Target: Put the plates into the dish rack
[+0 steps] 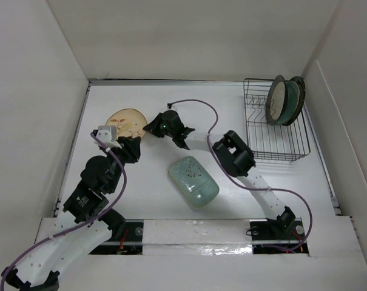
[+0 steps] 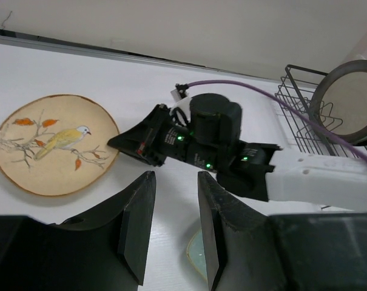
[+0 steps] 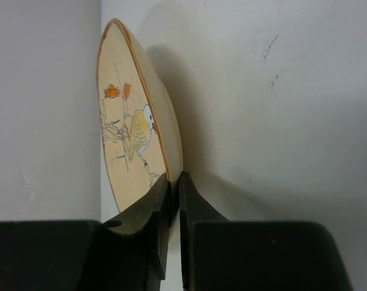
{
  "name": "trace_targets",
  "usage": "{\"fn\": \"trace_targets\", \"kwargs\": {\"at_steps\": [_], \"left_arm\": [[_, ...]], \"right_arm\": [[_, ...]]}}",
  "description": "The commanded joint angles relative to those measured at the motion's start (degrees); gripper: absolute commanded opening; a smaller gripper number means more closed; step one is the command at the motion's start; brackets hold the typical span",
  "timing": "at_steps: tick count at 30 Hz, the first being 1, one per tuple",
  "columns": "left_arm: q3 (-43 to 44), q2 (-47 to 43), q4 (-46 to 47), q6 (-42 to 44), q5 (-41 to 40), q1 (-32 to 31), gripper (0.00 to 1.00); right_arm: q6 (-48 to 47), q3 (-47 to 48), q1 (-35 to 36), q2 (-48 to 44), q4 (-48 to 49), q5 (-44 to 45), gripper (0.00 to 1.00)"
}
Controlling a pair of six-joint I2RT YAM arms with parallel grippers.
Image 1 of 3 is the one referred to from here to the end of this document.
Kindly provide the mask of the tan floral round plate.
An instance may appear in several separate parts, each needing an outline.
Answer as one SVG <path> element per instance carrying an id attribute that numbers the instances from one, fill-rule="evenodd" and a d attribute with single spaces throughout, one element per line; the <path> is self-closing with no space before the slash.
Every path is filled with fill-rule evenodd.
<path id="1" fill-rule="evenodd" d="M 136 109 L 122 109 L 114 113 L 106 122 L 106 125 L 115 126 L 117 137 L 143 138 L 146 131 L 147 119 Z"/>

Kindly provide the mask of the green rectangular divided plate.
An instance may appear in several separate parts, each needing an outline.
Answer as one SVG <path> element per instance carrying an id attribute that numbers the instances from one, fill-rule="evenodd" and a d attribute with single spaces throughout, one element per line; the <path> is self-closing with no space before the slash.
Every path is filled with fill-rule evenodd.
<path id="1" fill-rule="evenodd" d="M 193 156 L 173 162 L 167 173 L 189 207 L 196 212 L 209 205 L 220 192 L 217 182 Z"/>

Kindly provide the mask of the grey rimmed cream plate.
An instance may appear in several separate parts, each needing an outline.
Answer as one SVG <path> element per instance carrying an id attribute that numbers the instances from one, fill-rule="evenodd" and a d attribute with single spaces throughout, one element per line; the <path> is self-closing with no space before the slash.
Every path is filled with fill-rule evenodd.
<path id="1" fill-rule="evenodd" d="M 286 80 L 278 75 L 273 80 L 265 103 L 265 114 L 267 123 L 274 125 L 285 111 L 288 102 L 288 90 Z"/>

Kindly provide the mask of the light blue floral plate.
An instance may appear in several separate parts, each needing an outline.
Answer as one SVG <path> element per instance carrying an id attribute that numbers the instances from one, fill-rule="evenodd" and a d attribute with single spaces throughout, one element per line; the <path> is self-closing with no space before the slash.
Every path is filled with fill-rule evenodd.
<path id="1" fill-rule="evenodd" d="M 284 112 L 281 114 L 277 121 L 277 124 L 280 125 L 286 125 L 286 123 L 292 119 L 297 109 L 300 96 L 300 89 L 295 81 L 288 81 L 286 83 L 286 88 L 288 91 L 288 100 Z"/>

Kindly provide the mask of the dark patterned rim plate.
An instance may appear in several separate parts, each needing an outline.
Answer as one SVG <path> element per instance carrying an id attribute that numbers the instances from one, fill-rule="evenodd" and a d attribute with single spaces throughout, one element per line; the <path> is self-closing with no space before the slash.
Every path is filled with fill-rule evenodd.
<path id="1" fill-rule="evenodd" d="M 292 118 L 288 122 L 286 122 L 284 126 L 291 125 L 298 118 L 305 102 L 306 86 L 303 78 L 300 76 L 295 76 L 291 78 L 291 81 L 294 81 L 299 87 L 298 104 L 296 106 L 294 114 L 292 115 Z"/>

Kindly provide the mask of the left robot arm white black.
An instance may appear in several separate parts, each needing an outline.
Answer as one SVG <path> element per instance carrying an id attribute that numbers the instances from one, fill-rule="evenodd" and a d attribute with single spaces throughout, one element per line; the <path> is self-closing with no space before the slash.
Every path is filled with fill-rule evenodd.
<path id="1" fill-rule="evenodd" d="M 108 239 L 124 235 L 126 220 L 107 195 L 114 193 L 123 179 L 126 164 L 140 159 L 139 136 L 119 137 L 116 141 L 93 131 L 91 137 L 103 152 L 91 157 L 80 174 L 80 181 L 62 205 L 49 235 L 29 247 L 1 273 L 0 289 L 6 285 L 18 290 L 58 290 L 61 276 L 78 258 Z"/>

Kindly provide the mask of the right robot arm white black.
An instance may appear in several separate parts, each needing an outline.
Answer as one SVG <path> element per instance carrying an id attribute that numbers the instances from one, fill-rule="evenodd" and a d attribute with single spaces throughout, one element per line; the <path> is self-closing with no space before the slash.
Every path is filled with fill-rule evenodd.
<path id="1" fill-rule="evenodd" d="M 168 136 L 181 149 L 209 152 L 225 174 L 238 179 L 252 193 L 269 223 L 272 236 L 284 238 L 291 232 L 295 214 L 261 176 L 252 150 L 235 131 L 223 135 L 198 132 L 186 127 L 173 110 L 157 114 L 143 130 L 158 138 Z"/>

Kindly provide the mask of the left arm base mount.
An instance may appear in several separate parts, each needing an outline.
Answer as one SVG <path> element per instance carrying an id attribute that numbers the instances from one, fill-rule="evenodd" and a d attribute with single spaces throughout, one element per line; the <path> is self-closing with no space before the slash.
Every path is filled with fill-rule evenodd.
<path id="1" fill-rule="evenodd" d="M 143 220 L 128 220 L 121 236 L 103 242 L 90 255 L 142 255 Z"/>

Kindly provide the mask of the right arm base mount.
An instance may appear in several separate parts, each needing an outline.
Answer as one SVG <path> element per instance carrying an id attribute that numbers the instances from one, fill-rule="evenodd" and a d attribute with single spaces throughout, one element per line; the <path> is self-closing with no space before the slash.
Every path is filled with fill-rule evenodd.
<path id="1" fill-rule="evenodd" d="M 254 255 L 275 255 L 275 254 L 308 254 L 309 249 L 305 241 L 305 230 L 303 223 L 297 219 L 285 234 L 276 235 L 267 221 L 251 221 L 250 227 L 246 231 L 246 236 L 251 239 L 252 251 Z"/>

